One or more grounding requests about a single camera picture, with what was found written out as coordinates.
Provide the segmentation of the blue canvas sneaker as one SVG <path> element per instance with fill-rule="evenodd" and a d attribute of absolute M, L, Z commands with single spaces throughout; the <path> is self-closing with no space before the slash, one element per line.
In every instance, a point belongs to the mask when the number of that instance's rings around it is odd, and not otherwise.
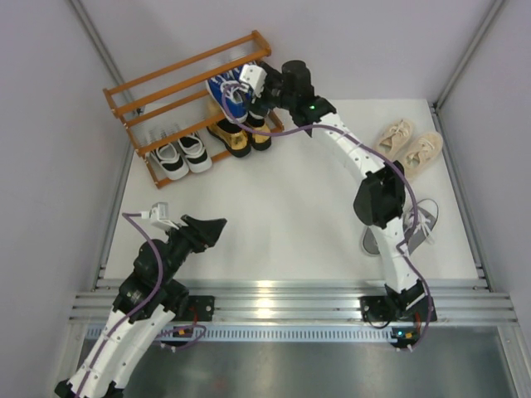
<path fill-rule="evenodd" d="M 235 85 L 235 87 L 231 87 L 230 96 L 234 99 L 234 102 L 241 102 L 244 108 L 253 100 L 254 95 L 253 89 L 247 83 L 241 81 L 241 73 L 246 66 L 247 64 L 237 66 L 227 72 L 229 84 Z"/>
<path fill-rule="evenodd" d="M 243 123 L 248 115 L 246 93 L 237 85 L 232 73 L 224 72 L 206 81 L 210 96 L 221 107 L 227 120 Z"/>

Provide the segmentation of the gold loafer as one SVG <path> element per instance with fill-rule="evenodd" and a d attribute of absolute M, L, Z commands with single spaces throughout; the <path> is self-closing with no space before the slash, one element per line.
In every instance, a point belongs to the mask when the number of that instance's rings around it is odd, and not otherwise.
<path fill-rule="evenodd" d="M 251 142 L 247 132 L 229 121 L 226 116 L 208 125 L 207 131 L 221 141 L 226 150 L 236 158 L 244 158 L 251 152 Z"/>
<path fill-rule="evenodd" d="M 272 144 L 272 138 L 269 135 L 263 135 L 263 133 L 270 133 L 270 128 L 266 124 L 265 118 L 249 113 L 247 115 L 246 125 L 258 131 L 258 133 L 251 134 L 251 146 L 257 151 L 269 149 Z"/>

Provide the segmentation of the black white sneaker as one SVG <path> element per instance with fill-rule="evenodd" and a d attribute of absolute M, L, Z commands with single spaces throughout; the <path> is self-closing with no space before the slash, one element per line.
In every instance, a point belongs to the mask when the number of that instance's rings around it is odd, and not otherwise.
<path fill-rule="evenodd" d="M 203 141 L 197 133 L 191 133 L 178 140 L 178 146 L 193 173 L 205 172 L 212 167 L 212 159 L 208 155 Z"/>
<path fill-rule="evenodd" d="M 154 149 L 150 155 L 172 181 L 177 181 L 189 173 L 188 165 L 172 143 Z"/>

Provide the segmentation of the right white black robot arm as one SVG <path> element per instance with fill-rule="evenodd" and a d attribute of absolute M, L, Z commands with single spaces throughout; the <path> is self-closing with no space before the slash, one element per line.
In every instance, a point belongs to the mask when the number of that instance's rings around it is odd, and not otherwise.
<path fill-rule="evenodd" d="M 416 199 L 403 166 L 363 144 L 348 129 L 336 108 L 315 94 L 303 61 L 288 61 L 281 70 L 260 61 L 244 66 L 239 80 L 252 92 L 251 110 L 287 111 L 294 131 L 321 142 L 358 182 L 353 210 L 377 242 L 386 291 L 380 305 L 375 296 L 364 299 L 366 321 L 435 321 L 430 288 L 409 253 L 412 233 L 403 228 L 405 202 Z"/>

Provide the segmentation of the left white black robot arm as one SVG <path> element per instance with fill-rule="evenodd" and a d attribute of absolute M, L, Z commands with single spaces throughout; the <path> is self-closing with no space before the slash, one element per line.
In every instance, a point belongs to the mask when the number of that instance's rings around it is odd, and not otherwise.
<path fill-rule="evenodd" d="M 144 234 L 133 271 L 120 285 L 102 332 L 76 373 L 55 388 L 59 397 L 121 397 L 163 328 L 183 318 L 189 290 L 175 279 L 188 256 L 215 246 L 224 218 L 163 221 L 165 240 Z"/>

